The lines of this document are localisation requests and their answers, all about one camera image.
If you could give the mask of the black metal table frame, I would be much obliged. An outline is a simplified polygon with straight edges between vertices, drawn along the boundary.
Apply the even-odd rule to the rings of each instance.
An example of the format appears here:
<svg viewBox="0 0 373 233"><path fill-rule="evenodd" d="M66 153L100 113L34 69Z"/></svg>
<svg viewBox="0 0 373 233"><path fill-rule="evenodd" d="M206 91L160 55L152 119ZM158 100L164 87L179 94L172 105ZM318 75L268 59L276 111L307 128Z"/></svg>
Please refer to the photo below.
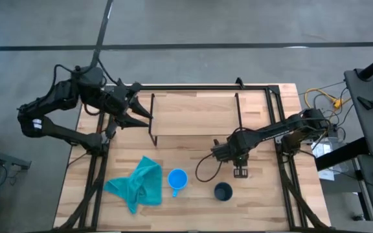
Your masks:
<svg viewBox="0 0 373 233"><path fill-rule="evenodd" d="M261 128L301 111L297 89L280 84L172 84L145 85L139 94L150 109L151 94L157 96L240 96L242 126ZM80 147L72 149L54 219L54 233L109 231L127 232L314 232L330 223L319 176L309 147L291 158L281 154L280 141L271 139L250 151L248 178L236 179L233 166L220 166L210 157L215 140L228 135L159 137L148 128L118 130L106 157L90 158ZM162 203L140 205L131 214L125 201L99 189L87 208L73 221L72 215L88 191L89 183L129 176L143 156L161 165L163 176L181 168L188 184L177 197L167 182ZM228 183L233 195L228 201L214 196L218 183Z"/></svg>

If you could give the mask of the wooden shelf with black legs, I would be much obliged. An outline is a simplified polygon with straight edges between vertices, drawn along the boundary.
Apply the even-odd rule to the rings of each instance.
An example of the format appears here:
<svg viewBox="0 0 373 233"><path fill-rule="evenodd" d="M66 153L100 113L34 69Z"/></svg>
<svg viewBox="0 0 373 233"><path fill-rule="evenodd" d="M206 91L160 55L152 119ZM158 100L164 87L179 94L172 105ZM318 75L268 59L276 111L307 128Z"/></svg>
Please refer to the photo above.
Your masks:
<svg viewBox="0 0 373 233"><path fill-rule="evenodd" d="M148 134L159 137L230 135L242 128L240 96L157 96L151 94Z"/></svg>

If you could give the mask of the dark blue cup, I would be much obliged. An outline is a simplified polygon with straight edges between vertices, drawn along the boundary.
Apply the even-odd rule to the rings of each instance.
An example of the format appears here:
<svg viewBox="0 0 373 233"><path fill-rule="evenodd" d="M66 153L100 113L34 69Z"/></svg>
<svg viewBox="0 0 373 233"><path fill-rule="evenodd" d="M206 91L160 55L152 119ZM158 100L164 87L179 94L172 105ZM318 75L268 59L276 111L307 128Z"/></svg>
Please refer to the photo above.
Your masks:
<svg viewBox="0 0 373 233"><path fill-rule="evenodd" d="M214 196L219 201L228 201L233 195L233 189L228 183L218 183L214 187Z"/></svg>

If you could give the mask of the blue mug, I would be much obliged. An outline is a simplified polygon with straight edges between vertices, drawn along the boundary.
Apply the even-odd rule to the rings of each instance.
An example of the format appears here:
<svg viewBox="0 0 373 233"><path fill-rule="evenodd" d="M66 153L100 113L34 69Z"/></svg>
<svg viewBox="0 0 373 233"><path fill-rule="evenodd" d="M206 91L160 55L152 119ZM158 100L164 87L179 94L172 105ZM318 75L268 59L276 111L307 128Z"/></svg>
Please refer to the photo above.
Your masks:
<svg viewBox="0 0 373 233"><path fill-rule="evenodd" d="M180 190L188 184L186 171L176 168L168 174L168 185L172 189L172 197L176 197Z"/></svg>

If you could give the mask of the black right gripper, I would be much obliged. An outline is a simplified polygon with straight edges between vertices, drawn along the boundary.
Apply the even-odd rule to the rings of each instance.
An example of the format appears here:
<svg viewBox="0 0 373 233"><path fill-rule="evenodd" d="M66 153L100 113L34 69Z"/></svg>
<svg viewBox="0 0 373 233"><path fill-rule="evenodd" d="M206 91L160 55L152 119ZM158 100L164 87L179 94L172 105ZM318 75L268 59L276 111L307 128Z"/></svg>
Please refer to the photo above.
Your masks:
<svg viewBox="0 0 373 233"><path fill-rule="evenodd" d="M240 166L247 166L249 158L250 146L246 141L247 136L245 131L235 132L227 138L226 143L220 144L215 140L215 145L210 149L217 161L232 161L238 167L234 169L235 178L240 178L241 172L242 178L248 178L248 169L240 168Z"/></svg>

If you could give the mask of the teal cloth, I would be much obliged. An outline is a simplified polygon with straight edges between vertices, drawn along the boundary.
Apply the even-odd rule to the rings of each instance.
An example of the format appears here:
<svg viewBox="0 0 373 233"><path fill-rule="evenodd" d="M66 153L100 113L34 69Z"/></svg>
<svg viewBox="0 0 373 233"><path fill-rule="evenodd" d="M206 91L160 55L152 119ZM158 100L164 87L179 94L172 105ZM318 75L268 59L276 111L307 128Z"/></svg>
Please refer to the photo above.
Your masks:
<svg viewBox="0 0 373 233"><path fill-rule="evenodd" d="M158 206L162 203L163 171L161 165L143 156L129 177L108 180L104 191L122 198L131 214L139 205Z"/></svg>

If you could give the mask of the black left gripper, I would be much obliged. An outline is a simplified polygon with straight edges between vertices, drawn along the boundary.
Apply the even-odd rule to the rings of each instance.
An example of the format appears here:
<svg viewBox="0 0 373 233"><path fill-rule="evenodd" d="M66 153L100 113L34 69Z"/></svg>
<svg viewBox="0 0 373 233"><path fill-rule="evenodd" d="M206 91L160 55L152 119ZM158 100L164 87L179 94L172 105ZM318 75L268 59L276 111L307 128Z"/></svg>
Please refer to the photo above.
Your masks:
<svg viewBox="0 0 373 233"><path fill-rule="evenodd" d="M138 99L138 92L141 84L133 83L130 87L126 86L121 80L113 88L111 94L111 105L114 110L114 121L119 127L124 128L148 128L149 125L143 121L131 117L127 114L128 109L142 117L152 119L153 116L141 105Z"/></svg>

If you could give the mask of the black table support beam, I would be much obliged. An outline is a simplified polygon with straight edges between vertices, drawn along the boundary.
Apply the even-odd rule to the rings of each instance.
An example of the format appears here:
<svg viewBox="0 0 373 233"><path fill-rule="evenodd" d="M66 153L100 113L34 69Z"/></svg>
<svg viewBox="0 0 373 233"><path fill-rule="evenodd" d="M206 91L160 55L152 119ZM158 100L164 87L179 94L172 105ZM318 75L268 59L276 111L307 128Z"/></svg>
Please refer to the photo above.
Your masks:
<svg viewBox="0 0 373 233"><path fill-rule="evenodd" d="M326 153L315 159L317 171L325 170L336 164L356 158L358 155L369 153L367 142L364 137L350 142L334 151Z"/></svg>

